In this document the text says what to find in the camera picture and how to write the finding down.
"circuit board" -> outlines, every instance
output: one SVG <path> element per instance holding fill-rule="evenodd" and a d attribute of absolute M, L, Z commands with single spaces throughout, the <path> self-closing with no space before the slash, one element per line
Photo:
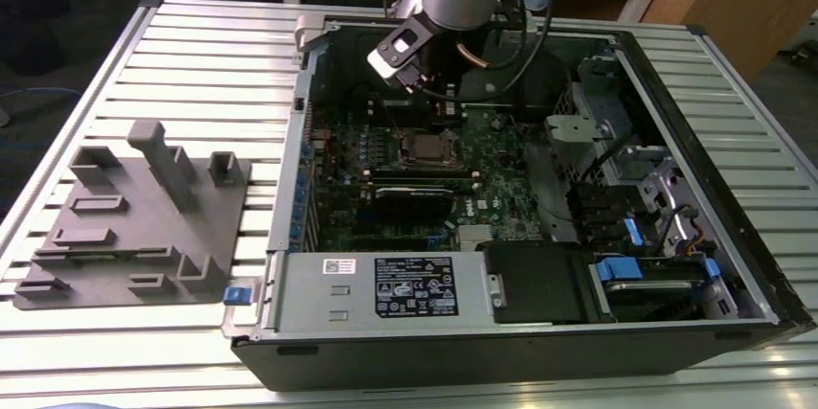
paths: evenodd
<path fill-rule="evenodd" d="M 457 251 L 457 228 L 476 224 L 492 226 L 494 239 L 544 238 L 524 159 L 526 136 L 534 127 L 516 124 L 490 108 L 466 108 L 465 114 L 462 125 L 441 134 L 448 141 L 457 139 L 457 148 L 445 153 L 452 161 L 441 167 L 441 177 L 430 171 L 422 177 L 388 176 L 380 182 L 382 186 L 454 191 L 449 217 L 436 225 L 385 224 L 369 216 L 361 205 L 368 174 L 376 174 L 376 170 L 389 174 L 406 168 L 404 130 L 357 124 L 353 117 L 318 130 L 324 141 L 318 174 L 318 208 L 325 216 L 321 251 L 384 250 L 386 242 L 397 251 Z"/>

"gray plastic block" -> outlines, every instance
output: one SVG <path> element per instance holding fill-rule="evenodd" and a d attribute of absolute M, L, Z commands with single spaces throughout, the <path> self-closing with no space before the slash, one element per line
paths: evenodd
<path fill-rule="evenodd" d="M 75 198 L 69 207 L 78 214 L 118 213 L 129 209 L 129 200 L 123 195 L 97 195 Z"/>
<path fill-rule="evenodd" d="M 151 172 L 159 181 L 161 186 L 166 189 L 170 199 L 177 204 L 181 212 L 194 209 L 197 206 L 197 197 L 189 186 L 189 179 L 183 169 L 186 166 L 177 165 L 174 152 L 166 146 L 166 128 L 155 120 L 139 120 L 131 127 L 129 133 L 129 144 L 145 154 L 145 159 L 151 165 Z M 185 158 L 190 163 L 189 156 L 183 148 L 177 148 L 177 158 Z"/>
<path fill-rule="evenodd" d="M 177 280 L 194 292 L 210 291 L 213 289 L 225 288 L 227 284 L 227 274 L 214 262 L 214 258 L 205 257 L 202 268 L 187 256 L 182 257 L 179 270 L 177 272 Z"/>
<path fill-rule="evenodd" d="M 169 295 L 177 290 L 165 273 L 135 273 L 129 279 L 129 289 L 139 297 Z"/>
<path fill-rule="evenodd" d="M 41 299 L 65 299 L 71 287 L 59 278 L 43 278 L 38 281 L 23 281 L 17 287 L 17 294 L 30 301 Z"/>
<path fill-rule="evenodd" d="M 89 189 L 110 190 L 115 192 L 114 185 L 107 178 L 106 169 L 121 168 L 118 158 L 106 147 L 82 148 L 75 155 L 70 166 L 73 173 Z"/>
<path fill-rule="evenodd" d="M 207 171 L 217 187 L 231 187 L 246 180 L 240 161 L 233 152 L 211 153 Z"/>
<path fill-rule="evenodd" d="M 58 229 L 51 242 L 58 246 L 97 246 L 113 244 L 117 234 L 106 227 L 99 229 Z"/>
<path fill-rule="evenodd" d="M 81 150 L 73 170 L 97 168 L 81 169 L 93 172 L 87 181 L 77 182 L 45 247 L 35 252 L 15 297 L 21 309 L 222 300 L 252 162 L 237 160 L 230 152 L 219 152 L 215 162 L 190 159 L 185 149 L 166 147 L 158 134 L 165 132 L 162 124 L 135 127 L 135 143 L 154 155 L 154 163 L 117 159 L 106 148 Z M 171 185 L 161 182 L 161 177 L 174 175 Z M 193 198 L 185 212 L 167 191 L 178 192 L 179 184 Z"/>

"regulatory label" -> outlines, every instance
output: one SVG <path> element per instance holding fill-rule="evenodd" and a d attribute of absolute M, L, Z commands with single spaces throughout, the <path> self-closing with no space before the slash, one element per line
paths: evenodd
<path fill-rule="evenodd" d="M 325 259 L 325 275 L 353 275 L 356 273 L 356 259 Z"/>
<path fill-rule="evenodd" d="M 457 315 L 452 258 L 376 259 L 376 296 L 381 318 Z"/>

